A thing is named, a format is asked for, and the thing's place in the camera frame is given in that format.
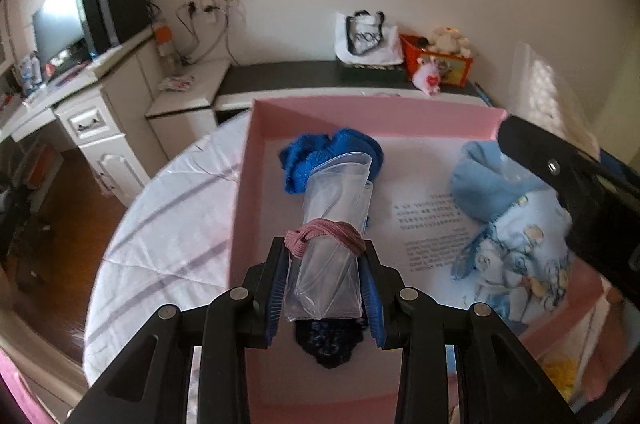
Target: white dresser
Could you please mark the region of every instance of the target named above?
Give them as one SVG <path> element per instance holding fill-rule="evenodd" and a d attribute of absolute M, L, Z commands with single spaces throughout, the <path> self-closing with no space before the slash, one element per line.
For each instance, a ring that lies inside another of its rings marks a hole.
<path fill-rule="evenodd" d="M 161 79 L 154 42 L 147 41 L 54 110 L 96 177 L 126 206 L 168 161 L 145 118 Z"/>

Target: tv screen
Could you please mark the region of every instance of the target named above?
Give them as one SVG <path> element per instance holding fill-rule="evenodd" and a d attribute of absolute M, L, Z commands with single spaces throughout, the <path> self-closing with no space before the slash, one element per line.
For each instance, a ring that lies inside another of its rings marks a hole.
<path fill-rule="evenodd" d="M 78 0 L 46 0 L 33 15 L 38 58 L 46 64 L 84 38 Z"/>

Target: white tote bag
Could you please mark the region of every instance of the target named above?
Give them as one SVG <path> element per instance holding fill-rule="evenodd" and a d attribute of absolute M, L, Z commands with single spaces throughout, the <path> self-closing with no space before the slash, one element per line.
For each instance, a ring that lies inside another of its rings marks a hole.
<path fill-rule="evenodd" d="M 353 16 L 335 15 L 335 55 L 346 64 L 396 66 L 402 64 L 398 27 L 385 22 L 385 15 L 366 10 Z"/>

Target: drawer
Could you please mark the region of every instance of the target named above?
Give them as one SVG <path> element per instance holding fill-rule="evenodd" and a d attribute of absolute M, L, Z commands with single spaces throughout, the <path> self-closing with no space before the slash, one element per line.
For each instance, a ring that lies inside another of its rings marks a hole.
<path fill-rule="evenodd" d="M 121 133 L 100 90 L 90 90 L 56 108 L 56 115 L 69 136 L 81 146 Z"/>

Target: pink plush toy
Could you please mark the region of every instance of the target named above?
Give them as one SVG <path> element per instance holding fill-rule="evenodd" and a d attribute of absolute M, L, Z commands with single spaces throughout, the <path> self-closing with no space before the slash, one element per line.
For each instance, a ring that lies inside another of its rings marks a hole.
<path fill-rule="evenodd" d="M 431 57 L 431 60 L 427 60 L 418 57 L 418 64 L 420 66 L 411 79 L 414 86 L 430 97 L 440 93 L 440 71 L 435 59 Z"/>

